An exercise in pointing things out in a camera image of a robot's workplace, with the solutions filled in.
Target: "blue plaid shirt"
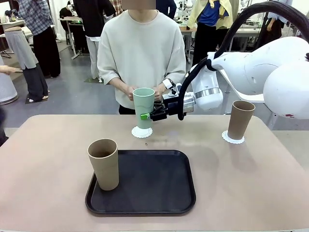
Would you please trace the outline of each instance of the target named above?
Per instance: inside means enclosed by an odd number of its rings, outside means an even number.
[[[38,35],[53,24],[46,0],[18,0],[18,14],[33,35]]]

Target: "metal ring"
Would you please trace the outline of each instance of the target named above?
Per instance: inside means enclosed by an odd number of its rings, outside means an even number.
[[[206,89],[203,91],[200,91],[198,93],[195,94],[195,99],[199,99],[202,97],[206,97],[212,94],[217,94],[220,93],[220,89],[219,88],[210,88],[210,89]]]

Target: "person in white sweatshirt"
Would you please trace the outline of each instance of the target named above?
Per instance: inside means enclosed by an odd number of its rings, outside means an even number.
[[[184,42],[179,26],[151,7],[127,5],[124,11],[106,23],[98,48],[98,69],[104,84],[115,87],[120,114],[135,114],[133,90],[149,87],[160,100],[166,88],[165,78],[179,83],[186,71]]]

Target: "yellow shirt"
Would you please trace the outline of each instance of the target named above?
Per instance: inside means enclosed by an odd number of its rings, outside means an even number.
[[[213,5],[214,1],[216,0],[197,0],[192,9],[187,26],[190,28],[193,28],[194,24],[197,22],[197,18],[202,13],[207,3],[209,2],[211,5]],[[227,11],[229,16],[226,16],[224,18],[219,18],[216,24],[216,28],[217,29],[221,27],[230,28],[233,24],[233,12],[232,12],[231,3],[229,0],[218,0],[218,1],[221,4],[220,9],[219,9],[219,15],[223,15],[224,12]]]

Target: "tan cup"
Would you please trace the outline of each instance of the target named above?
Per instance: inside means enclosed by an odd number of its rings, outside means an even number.
[[[254,110],[255,105],[250,102],[233,102],[230,124],[227,131],[228,137],[235,140],[240,140],[243,138]]]
[[[89,146],[88,155],[100,188],[106,191],[116,188],[119,184],[117,143],[111,139],[97,140]]]

